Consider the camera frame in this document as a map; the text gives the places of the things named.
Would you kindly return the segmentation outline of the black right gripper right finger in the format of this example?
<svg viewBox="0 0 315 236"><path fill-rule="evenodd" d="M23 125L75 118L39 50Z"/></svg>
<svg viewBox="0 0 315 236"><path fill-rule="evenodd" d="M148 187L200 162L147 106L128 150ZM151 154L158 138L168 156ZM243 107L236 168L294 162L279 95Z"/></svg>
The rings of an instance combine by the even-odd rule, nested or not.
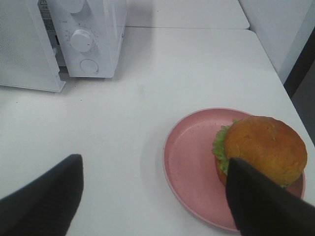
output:
<svg viewBox="0 0 315 236"><path fill-rule="evenodd" d="M229 161L226 198L243 236L313 236L315 208L241 158Z"/></svg>

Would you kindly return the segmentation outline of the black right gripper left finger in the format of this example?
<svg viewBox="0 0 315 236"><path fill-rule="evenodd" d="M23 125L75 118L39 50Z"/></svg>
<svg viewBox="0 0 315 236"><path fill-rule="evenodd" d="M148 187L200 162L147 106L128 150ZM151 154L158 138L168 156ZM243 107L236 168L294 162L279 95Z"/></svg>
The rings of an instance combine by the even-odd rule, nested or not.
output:
<svg viewBox="0 0 315 236"><path fill-rule="evenodd" d="M0 200L2 236L64 236L81 202L83 158L72 154Z"/></svg>

